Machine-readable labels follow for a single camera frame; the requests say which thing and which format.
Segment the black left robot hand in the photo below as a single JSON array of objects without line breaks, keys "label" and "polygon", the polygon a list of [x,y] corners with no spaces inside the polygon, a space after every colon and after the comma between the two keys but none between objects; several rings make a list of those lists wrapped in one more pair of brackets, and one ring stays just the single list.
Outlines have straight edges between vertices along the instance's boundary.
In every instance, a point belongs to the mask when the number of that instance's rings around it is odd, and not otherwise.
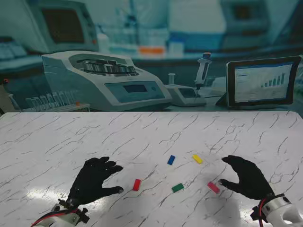
[{"label": "black left robot hand", "polygon": [[74,207],[89,204],[103,197],[120,194],[124,189],[120,186],[103,187],[103,182],[111,175],[123,170],[109,157],[91,158],[85,161],[82,169],[75,178],[70,193],[68,203]]}]

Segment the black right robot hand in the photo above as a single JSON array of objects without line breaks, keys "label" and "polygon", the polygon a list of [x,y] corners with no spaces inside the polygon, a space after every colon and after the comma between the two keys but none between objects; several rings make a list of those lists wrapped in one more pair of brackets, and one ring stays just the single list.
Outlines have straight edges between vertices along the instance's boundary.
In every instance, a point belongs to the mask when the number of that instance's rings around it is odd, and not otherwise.
[{"label": "black right robot hand", "polygon": [[234,183],[226,179],[220,179],[220,185],[254,200],[262,200],[266,196],[274,194],[263,173],[253,162],[233,155],[223,157],[222,161],[232,167],[239,178],[239,182]]}]

